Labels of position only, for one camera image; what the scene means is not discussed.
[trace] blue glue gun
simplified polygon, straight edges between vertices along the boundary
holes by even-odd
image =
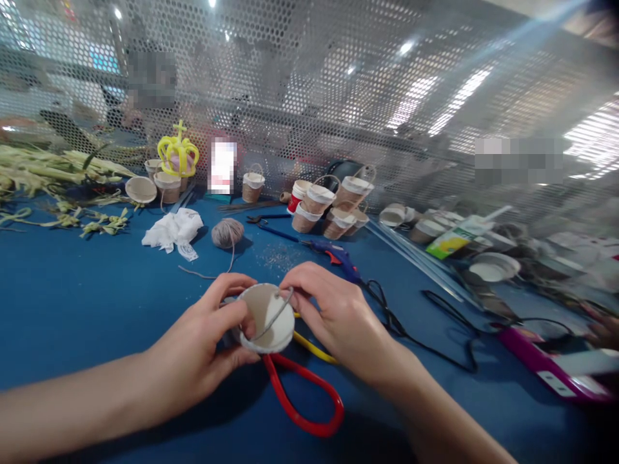
[[[329,255],[331,257],[331,264],[342,266],[342,270],[348,282],[352,282],[353,284],[359,284],[361,282],[361,275],[359,271],[357,271],[357,268],[353,266],[350,256],[344,248],[329,242],[315,242],[314,240],[301,240],[300,243],[309,246],[314,251]]]

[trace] red handle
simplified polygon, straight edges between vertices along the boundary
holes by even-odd
[[[277,395],[279,402],[282,403],[288,417],[292,419],[292,422],[297,424],[301,430],[321,438],[327,438],[334,435],[344,420],[344,404],[342,403],[342,398],[340,398],[337,394],[337,391],[313,372],[310,372],[304,367],[301,367],[299,364],[283,357],[281,354],[265,354],[262,357],[262,360],[264,361],[266,370],[269,372],[269,376],[271,377],[271,383],[275,389],[275,394]],[[286,392],[284,391],[284,387],[279,380],[279,376],[277,375],[275,364],[273,364],[273,362],[276,362],[290,371],[299,374],[301,377],[309,380],[310,382],[315,383],[320,388],[325,390],[329,396],[331,396],[333,404],[335,405],[335,413],[330,421],[327,423],[310,422],[297,412],[286,396]]]

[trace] perforated metal panel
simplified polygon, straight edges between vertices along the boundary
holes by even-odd
[[[609,113],[619,90],[614,51],[483,1],[0,0],[0,10],[2,117],[65,114],[93,146],[126,146],[103,156],[135,170],[182,118],[204,154],[212,136],[236,140],[239,178],[260,162],[272,195],[343,158],[376,165],[372,211],[457,195],[482,211],[515,203],[534,222],[616,194],[603,182],[616,155],[590,159],[596,143],[615,144],[616,119],[581,126],[589,138],[572,153],[590,164],[569,174],[585,177],[475,185],[477,137],[563,137]],[[134,132],[97,132],[132,121]]]

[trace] ceiling light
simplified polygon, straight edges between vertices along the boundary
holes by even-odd
[[[400,47],[400,55],[406,55],[408,52],[411,51],[412,47],[413,47],[413,43],[411,41],[403,43],[402,46]]]

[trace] left hand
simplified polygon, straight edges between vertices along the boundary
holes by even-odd
[[[174,323],[150,349],[138,355],[141,383],[146,392],[141,400],[143,427],[153,427],[186,411],[209,396],[236,368],[260,360],[258,354],[236,346],[216,353],[217,342],[232,327],[241,326],[248,338],[256,325],[242,300],[219,304],[257,283],[237,273],[221,274],[204,296]]]

